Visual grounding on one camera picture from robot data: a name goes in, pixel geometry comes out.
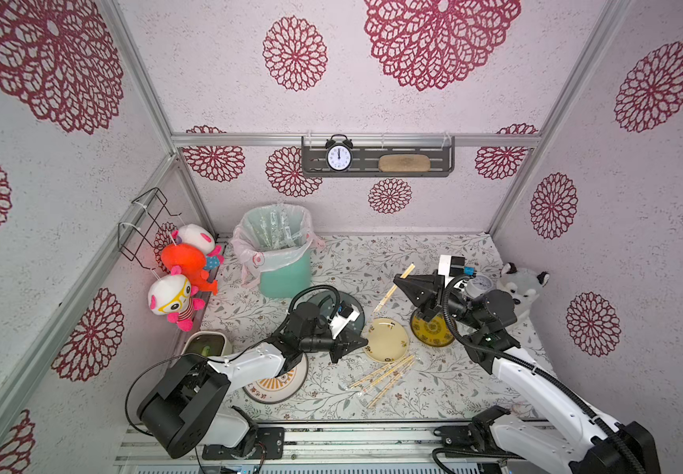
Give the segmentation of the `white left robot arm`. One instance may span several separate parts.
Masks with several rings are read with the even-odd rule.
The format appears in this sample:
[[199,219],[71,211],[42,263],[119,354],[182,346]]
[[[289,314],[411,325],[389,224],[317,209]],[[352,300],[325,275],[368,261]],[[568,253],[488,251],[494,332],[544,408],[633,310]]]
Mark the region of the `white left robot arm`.
[[183,355],[140,403],[145,428],[177,459],[197,446],[222,446],[244,458],[258,441],[258,424],[243,410],[222,406],[233,392],[262,379],[277,378],[309,353],[327,353],[332,363],[364,348],[368,340],[352,324],[360,312],[345,302],[330,318],[311,302],[289,309],[279,327],[256,346],[228,357]]

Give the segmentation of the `bare chopsticks pair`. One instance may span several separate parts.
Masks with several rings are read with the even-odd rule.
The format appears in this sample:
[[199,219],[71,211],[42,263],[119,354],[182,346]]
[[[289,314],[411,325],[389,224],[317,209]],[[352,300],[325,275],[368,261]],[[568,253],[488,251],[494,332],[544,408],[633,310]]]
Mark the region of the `bare chopsticks pair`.
[[[407,278],[415,268],[415,264],[410,264],[410,266],[408,266],[408,268],[404,270],[404,272],[399,276],[399,278]],[[373,314],[379,313],[385,307],[385,305],[392,298],[397,289],[398,286],[396,284],[393,284],[393,286],[387,291],[385,296],[380,300],[378,305],[375,307],[375,309],[373,310]]]

